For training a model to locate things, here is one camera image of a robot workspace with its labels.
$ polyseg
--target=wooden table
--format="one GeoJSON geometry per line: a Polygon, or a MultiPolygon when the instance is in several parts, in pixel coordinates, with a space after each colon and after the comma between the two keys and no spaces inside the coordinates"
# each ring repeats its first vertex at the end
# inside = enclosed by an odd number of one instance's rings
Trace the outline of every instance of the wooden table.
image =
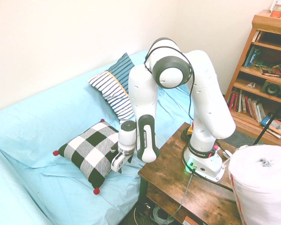
{"type": "MultiPolygon", "coordinates": [[[[191,176],[185,171],[182,162],[182,149],[186,142],[180,137],[188,126],[184,123],[161,147],[159,158],[139,171],[140,206],[149,199],[169,214],[173,214],[179,207],[191,176]]],[[[223,149],[232,153],[236,149],[224,141],[219,143],[223,149]]],[[[231,188],[227,168],[219,182],[231,188]]],[[[183,223],[186,216],[198,224],[241,225],[233,193],[197,176],[193,176],[183,206],[174,218],[183,223]]]]}

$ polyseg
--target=orange cup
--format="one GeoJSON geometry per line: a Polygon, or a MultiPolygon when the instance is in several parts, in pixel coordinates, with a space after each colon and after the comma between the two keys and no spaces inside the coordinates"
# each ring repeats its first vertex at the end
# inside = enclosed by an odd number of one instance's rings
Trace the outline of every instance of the orange cup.
{"type": "Polygon", "coordinates": [[[275,4],[270,14],[270,17],[280,18],[281,17],[281,4],[275,4]]]}

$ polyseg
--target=green led light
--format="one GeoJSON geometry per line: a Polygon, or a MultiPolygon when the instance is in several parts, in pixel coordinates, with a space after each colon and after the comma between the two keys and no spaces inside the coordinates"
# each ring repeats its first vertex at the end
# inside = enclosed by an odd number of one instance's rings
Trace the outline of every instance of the green led light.
{"type": "MultiPolygon", "coordinates": [[[[186,164],[187,164],[190,168],[193,169],[193,167],[192,167],[192,166],[193,166],[193,158],[189,158],[186,164]]],[[[185,167],[185,170],[188,171],[189,173],[191,173],[191,170],[188,169],[187,166],[185,167]]]]}
{"type": "Polygon", "coordinates": [[[188,165],[188,166],[191,166],[191,163],[192,163],[192,162],[193,162],[193,158],[189,158],[188,161],[187,161],[187,165],[188,165]]]}

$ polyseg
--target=small speaker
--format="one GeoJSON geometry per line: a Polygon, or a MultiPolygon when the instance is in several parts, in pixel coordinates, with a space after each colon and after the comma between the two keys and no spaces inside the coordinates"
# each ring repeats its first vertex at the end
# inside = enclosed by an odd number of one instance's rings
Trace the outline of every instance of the small speaker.
{"type": "Polygon", "coordinates": [[[270,96],[281,98],[281,85],[266,81],[261,89],[261,92],[266,93],[270,96]]]}

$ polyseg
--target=table leg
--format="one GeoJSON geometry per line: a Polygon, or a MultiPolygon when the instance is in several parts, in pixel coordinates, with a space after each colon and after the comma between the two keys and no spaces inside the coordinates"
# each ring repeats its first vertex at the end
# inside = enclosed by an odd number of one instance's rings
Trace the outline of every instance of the table leg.
{"type": "Polygon", "coordinates": [[[140,177],[140,196],[138,200],[138,205],[141,211],[145,211],[145,203],[146,203],[146,197],[147,197],[147,189],[148,189],[148,182],[140,177]]]}

